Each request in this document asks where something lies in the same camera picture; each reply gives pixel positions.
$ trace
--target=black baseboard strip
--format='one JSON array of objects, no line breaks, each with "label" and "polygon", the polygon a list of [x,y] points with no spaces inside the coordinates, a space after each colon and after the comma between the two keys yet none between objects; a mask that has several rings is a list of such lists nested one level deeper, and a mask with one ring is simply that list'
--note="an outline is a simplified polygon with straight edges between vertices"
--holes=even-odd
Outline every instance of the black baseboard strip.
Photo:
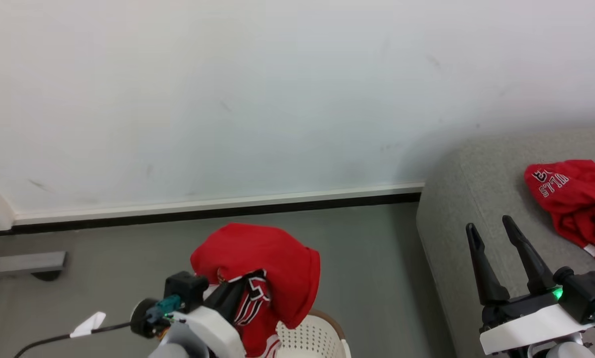
[{"label": "black baseboard strip", "polygon": [[288,211],[304,211],[343,208],[347,206],[368,206],[381,204],[395,204],[397,202],[419,201],[421,193],[398,193],[393,195],[379,195],[368,197],[353,197],[349,199],[333,199],[309,202],[293,202],[289,204],[270,204],[247,206],[244,208],[211,209],[198,211],[184,211],[182,213],[167,213],[155,215],[141,215],[134,217],[100,218],[95,220],[78,220],[67,222],[50,222],[48,224],[15,225],[8,231],[0,231],[0,236],[50,233],[55,231],[93,229],[95,227],[126,226],[138,224],[152,224],[155,222],[171,222],[182,220],[199,220],[202,218],[238,217],[243,215],[261,215],[270,213],[284,213]]}]

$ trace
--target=red garment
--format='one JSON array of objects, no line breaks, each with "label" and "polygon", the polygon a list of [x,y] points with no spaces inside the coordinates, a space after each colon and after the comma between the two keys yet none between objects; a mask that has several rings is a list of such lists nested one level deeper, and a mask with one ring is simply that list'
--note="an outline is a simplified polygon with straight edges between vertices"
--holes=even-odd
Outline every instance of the red garment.
[{"label": "red garment", "polygon": [[275,327],[296,328],[313,306],[320,283],[320,255],[275,227],[229,224],[191,255],[196,274],[209,283],[234,281],[257,270],[236,315],[248,357],[273,356],[279,348]]},{"label": "red garment", "polygon": [[595,258],[595,163],[572,160],[530,165],[525,183],[552,215],[557,233]]}]

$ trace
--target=white perforated basket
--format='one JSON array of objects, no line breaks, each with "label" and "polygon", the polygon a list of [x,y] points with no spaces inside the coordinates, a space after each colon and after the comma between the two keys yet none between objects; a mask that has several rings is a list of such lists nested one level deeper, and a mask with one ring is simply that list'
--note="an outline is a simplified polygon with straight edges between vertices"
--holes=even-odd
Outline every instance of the white perforated basket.
[{"label": "white perforated basket", "polygon": [[311,310],[295,329],[277,326],[282,348],[277,358],[350,358],[341,326],[329,315]]}]

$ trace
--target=gray sofa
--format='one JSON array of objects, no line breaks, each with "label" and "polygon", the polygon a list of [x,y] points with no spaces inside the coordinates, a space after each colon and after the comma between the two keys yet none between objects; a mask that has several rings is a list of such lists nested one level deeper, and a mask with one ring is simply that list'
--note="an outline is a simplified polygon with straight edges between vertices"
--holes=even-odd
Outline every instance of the gray sofa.
[{"label": "gray sofa", "polygon": [[[511,215],[552,272],[595,270],[595,260],[555,233],[550,215],[530,195],[523,172],[532,163],[595,161],[595,128],[470,140],[444,158],[423,190],[417,226],[459,358],[485,356],[479,343],[481,305],[464,228],[474,222],[498,279],[512,297],[527,294],[527,277],[501,217]],[[593,342],[595,329],[584,334]]]}]

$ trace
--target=green light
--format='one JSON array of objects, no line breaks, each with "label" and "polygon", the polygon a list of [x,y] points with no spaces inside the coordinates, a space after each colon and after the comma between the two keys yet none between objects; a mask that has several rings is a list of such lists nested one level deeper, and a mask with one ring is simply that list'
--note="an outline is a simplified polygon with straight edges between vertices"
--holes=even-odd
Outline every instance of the green light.
[{"label": "green light", "polygon": [[556,297],[556,300],[558,301],[559,299],[561,299],[561,296],[563,295],[563,288],[558,287],[557,289],[552,291],[552,294],[554,294],[554,297]]}]

